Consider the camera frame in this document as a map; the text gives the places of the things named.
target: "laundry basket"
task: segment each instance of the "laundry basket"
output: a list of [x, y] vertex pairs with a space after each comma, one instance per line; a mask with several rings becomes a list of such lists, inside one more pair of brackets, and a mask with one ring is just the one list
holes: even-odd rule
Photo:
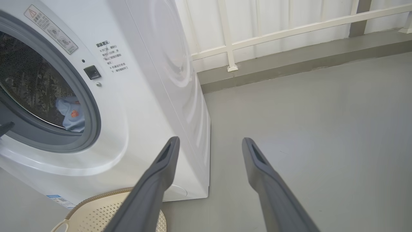
[[[88, 198], [72, 209], [66, 218], [56, 225], [55, 232], [63, 224], [65, 232], [102, 232], [133, 188], [123, 188]], [[166, 232], [166, 218], [160, 211], [156, 232]]]

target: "warning sticker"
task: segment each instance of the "warning sticker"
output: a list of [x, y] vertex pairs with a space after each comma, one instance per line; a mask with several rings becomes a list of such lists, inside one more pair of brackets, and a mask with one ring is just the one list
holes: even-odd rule
[[74, 208], [76, 206], [75, 204], [72, 204], [70, 201], [64, 199], [63, 197], [59, 195], [46, 195], [46, 196], [66, 208]]
[[35, 6], [31, 5], [26, 12], [24, 12], [24, 15], [49, 34], [68, 54], [72, 54], [78, 48], [59, 27]]

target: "grey floor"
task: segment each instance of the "grey floor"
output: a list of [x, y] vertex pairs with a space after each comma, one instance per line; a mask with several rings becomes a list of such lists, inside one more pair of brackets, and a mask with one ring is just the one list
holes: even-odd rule
[[405, 53], [206, 94], [210, 194], [164, 203], [168, 232], [266, 231], [243, 137], [321, 231], [411, 231], [411, 89]]

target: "clothing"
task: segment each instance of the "clothing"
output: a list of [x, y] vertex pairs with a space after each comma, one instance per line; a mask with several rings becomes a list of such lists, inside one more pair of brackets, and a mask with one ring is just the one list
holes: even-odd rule
[[56, 108], [64, 116], [63, 126], [66, 130], [72, 132], [84, 131], [84, 114], [76, 96], [56, 99]]

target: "metal railing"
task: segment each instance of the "metal railing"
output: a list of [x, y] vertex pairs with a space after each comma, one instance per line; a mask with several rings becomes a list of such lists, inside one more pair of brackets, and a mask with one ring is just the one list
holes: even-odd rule
[[344, 24], [350, 24], [358, 21], [364, 21], [368, 19], [375, 19], [375, 18], [380, 18], [384, 16], [389, 16], [393, 14], [400, 14], [400, 13], [405, 13], [409, 12], [408, 18], [405, 23], [405, 27], [401, 29], [399, 32], [402, 33], [411, 33], [412, 32], [412, 3], [410, 4], [405, 4], [405, 5], [399, 5], [399, 6], [394, 6], [394, 7], [388, 7], [388, 4], [385, 4], [387, 6], [386, 9], [378, 9], [378, 10], [373, 10], [373, 11], [368, 11], [364, 13], [359, 13], [357, 14], [357, 8], [358, 8], [358, 3], [359, 0], [353, 0], [352, 2], [352, 9], [351, 9], [351, 14], [348, 16], [344, 17], [339, 17], [335, 19], [325, 19], [325, 5], [327, 4], [328, 0], [322, 0], [321, 4], [321, 17], [320, 21], [317, 23], [313, 24], [307, 24], [304, 26], [298, 26], [294, 27], [292, 24], [293, 21], [293, 0], [289, 0], [289, 12], [288, 12], [288, 29], [282, 30], [282, 31], [277, 31], [269, 34], [262, 35], [262, 30], [261, 30], [261, 18], [260, 18], [260, 0], [256, 0], [256, 16], [257, 16], [257, 31], [258, 31], [258, 36], [249, 38], [247, 40], [242, 40], [242, 41], [237, 41], [233, 42], [231, 35], [230, 35], [230, 29], [229, 29], [229, 20], [227, 18], [227, 10], [226, 10], [226, 2], [225, 0], [218, 0], [218, 6], [219, 6], [219, 13], [220, 13], [220, 20], [222, 23], [222, 29], [223, 29], [223, 36], [225, 39], [225, 44], [224, 46], [220, 47], [215, 47], [212, 49], [200, 51], [200, 46], [199, 42], [196, 37], [195, 33], [195, 26], [193, 25], [193, 20], [189, 11], [189, 7], [187, 5], [187, 0], [185, 0], [186, 4], [186, 11], [187, 15], [189, 18], [189, 25], [192, 30], [192, 36], [193, 36], [193, 41], [196, 44], [196, 49], [197, 53], [192, 54], [193, 60], [197, 59], [202, 59], [205, 57], [210, 57], [213, 55], [218, 55], [222, 53], [227, 53], [227, 58], [229, 60], [229, 66], [227, 68], [228, 72], [238, 70], [235, 62], [234, 62], [234, 56], [233, 56], [233, 51], [236, 49], [244, 48], [244, 47], [249, 47], [253, 46], [256, 44], [264, 43], [264, 42], [269, 42], [272, 40], [277, 40], [289, 36], [294, 36], [294, 35], [299, 35], [303, 33], [307, 33], [310, 31], [317, 31], [329, 27], [334, 27], [334, 26], [339, 26], [339, 25], [344, 25]]

